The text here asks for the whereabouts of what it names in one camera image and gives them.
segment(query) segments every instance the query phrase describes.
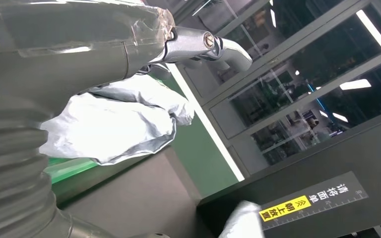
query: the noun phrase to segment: plastic wrap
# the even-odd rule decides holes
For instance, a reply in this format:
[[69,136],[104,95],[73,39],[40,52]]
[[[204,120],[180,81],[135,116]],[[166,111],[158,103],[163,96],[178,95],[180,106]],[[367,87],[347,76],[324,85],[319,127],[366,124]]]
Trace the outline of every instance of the plastic wrap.
[[42,123],[49,132],[40,153],[58,158],[92,158],[114,165],[129,158],[155,154],[176,134],[176,120],[160,107],[73,96],[64,111]]
[[189,101],[149,75],[135,75],[105,87],[92,88],[90,92],[122,102],[160,107],[173,116],[178,125],[190,125],[193,120],[194,109]]
[[264,238],[259,205],[241,202],[233,211],[219,238]]
[[174,25],[168,10],[128,1],[0,0],[0,52],[31,57],[161,45]]

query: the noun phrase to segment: metal frame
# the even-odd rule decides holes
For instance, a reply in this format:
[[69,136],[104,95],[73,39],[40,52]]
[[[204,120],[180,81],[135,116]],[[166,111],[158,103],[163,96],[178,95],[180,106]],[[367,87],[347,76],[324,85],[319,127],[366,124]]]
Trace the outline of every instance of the metal frame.
[[[254,3],[249,9],[247,9],[240,16],[238,16],[237,19],[233,20],[231,23],[229,23],[227,26],[221,29],[218,32],[218,35],[224,36],[236,27],[239,27],[239,25],[241,25],[242,22],[244,22],[246,19],[252,16],[256,11],[264,7],[266,4],[269,4],[269,0],[259,0],[258,2]],[[287,60],[293,54],[297,53],[299,50],[303,49],[319,37],[323,36],[330,30],[332,30],[334,27],[344,22],[349,17],[355,15],[357,11],[363,9],[369,4],[372,4],[374,8],[378,11],[378,13],[381,15],[381,0],[344,0],[343,2],[339,3],[337,6],[332,8],[330,11],[326,12],[315,21],[311,22],[302,30],[285,40],[271,52],[255,61],[248,71],[235,75],[234,77],[220,85],[214,92],[212,92],[207,97],[202,97],[199,94],[198,89],[195,87],[188,73],[185,71],[185,67],[183,65],[179,65],[178,68],[181,74],[183,75],[186,83],[189,85],[197,101],[202,105],[202,108],[206,116],[211,121],[214,129],[217,131],[220,139],[225,144],[225,146],[234,149],[233,144],[239,141],[243,136],[252,135],[253,133],[261,130],[269,124],[283,118],[287,114],[296,111],[303,105],[312,102],[316,98],[323,96],[324,94],[339,87],[341,83],[350,81],[353,78],[381,65],[380,54],[370,59],[369,61],[361,64],[357,68],[337,77],[333,81],[330,81],[320,90],[317,90],[312,94],[292,103],[285,109],[282,109],[281,111],[269,116],[268,118],[262,121],[255,123],[254,125],[250,126],[244,131],[229,138],[227,138],[224,131],[217,123],[217,120],[211,112],[211,108],[213,108],[217,104],[221,103],[223,100],[229,98],[232,94],[238,92],[239,90],[247,86],[250,82],[259,77],[259,75],[268,72],[275,66],[279,65],[281,62]],[[235,150],[233,150],[232,152],[235,153],[235,156],[233,157],[236,163],[238,163],[239,165],[243,165],[243,162],[240,160],[238,153]],[[242,167],[242,170],[247,171],[244,165]]]
[[329,19],[328,15],[326,15],[327,13],[324,14],[316,21],[312,22],[310,25],[306,26],[301,31],[284,41],[279,47],[275,48],[264,57],[261,57],[259,60],[255,61],[251,67],[255,69],[252,71],[249,69],[244,73],[240,73],[242,74],[240,79],[237,78],[239,75],[236,75],[235,77],[222,84],[216,90],[216,92],[214,92],[215,95],[211,95],[212,99],[204,98],[205,103],[203,104],[202,108],[208,110],[216,104],[220,103],[233,93],[237,92],[239,89],[243,88],[246,84],[256,79],[259,75],[272,69],[274,66],[278,65],[279,63],[292,56],[294,53],[303,49],[320,36],[338,26],[341,22],[351,17],[358,10],[361,10],[367,6],[370,2],[371,0],[361,0],[346,9],[339,9],[340,14],[332,19]]
[[236,84],[239,83],[239,85],[241,85],[241,81],[245,79],[246,82],[250,82],[250,80],[247,80],[247,78],[254,73],[259,74],[259,68],[262,66],[272,68],[276,64],[286,59],[286,57],[282,55],[284,52],[288,51],[289,49],[292,49],[292,51],[295,52],[301,50],[303,47],[321,35],[325,34],[327,31],[331,30],[333,27],[350,17],[356,11],[362,9],[370,2],[371,0],[345,0],[341,2],[330,11],[326,12],[324,15],[311,22],[302,30],[285,40],[265,56],[259,58],[252,64],[249,70],[238,73],[231,79],[221,84],[211,95],[203,98],[202,105],[204,107],[206,106],[211,108],[214,104],[217,104],[219,101],[222,101],[222,99],[231,95],[236,90]]
[[230,138],[231,144],[233,144],[234,141],[239,140],[242,136],[246,135],[252,135],[253,133],[263,129],[264,127],[270,125],[271,123],[280,120],[281,118],[285,117],[286,115],[290,114],[291,112],[294,112],[295,110],[301,108],[302,106],[306,105],[309,102],[312,102],[316,100],[316,98],[319,98],[330,91],[334,90],[335,88],[338,88],[339,85],[342,83],[348,82],[370,70],[373,70],[377,66],[381,65],[381,54],[372,58],[371,60],[367,61],[366,63],[363,63],[359,67],[343,74],[342,76],[330,81],[327,85],[323,86],[320,90],[314,91],[312,94],[307,95],[306,97],[299,99],[295,101],[294,103],[290,104],[288,107],[280,110],[279,112],[269,116],[268,118],[257,122],[256,124],[252,125],[248,129],[240,132],[239,134],[233,136]]

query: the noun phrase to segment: machine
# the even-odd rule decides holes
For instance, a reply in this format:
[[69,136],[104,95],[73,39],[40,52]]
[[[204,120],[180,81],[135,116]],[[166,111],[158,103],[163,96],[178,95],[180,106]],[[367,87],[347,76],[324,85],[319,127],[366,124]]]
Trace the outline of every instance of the machine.
[[[155,7],[107,0],[0,0],[0,238],[113,238],[56,207],[40,123],[72,95],[153,63],[212,61],[247,70],[249,55],[210,32],[176,27]],[[162,237],[150,234],[146,237]]]

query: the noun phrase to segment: ceiling light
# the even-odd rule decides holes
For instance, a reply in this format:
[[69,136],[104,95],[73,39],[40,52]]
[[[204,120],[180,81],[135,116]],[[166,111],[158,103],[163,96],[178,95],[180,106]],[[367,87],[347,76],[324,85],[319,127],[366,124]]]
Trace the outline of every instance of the ceiling light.
[[339,87],[342,90],[349,90],[349,89],[357,89],[357,88],[370,88],[371,85],[367,79],[360,79],[360,80],[343,83]]
[[370,19],[366,16],[366,14],[363,12],[363,10],[358,11],[357,16],[360,18],[364,26],[368,29],[370,34],[375,38],[375,40],[379,43],[381,46],[381,33],[377,30],[375,25],[370,21]]
[[319,110],[319,113],[320,113],[322,116],[326,117],[326,118],[328,117],[328,114],[322,112],[321,110]]
[[271,9],[271,18],[272,18],[272,25],[277,28],[277,23],[275,22],[275,12]]
[[345,116],[341,116],[340,114],[336,114],[336,113],[333,113],[332,115],[334,115],[334,117],[340,119],[340,120],[343,120],[345,122],[348,122],[347,118]]

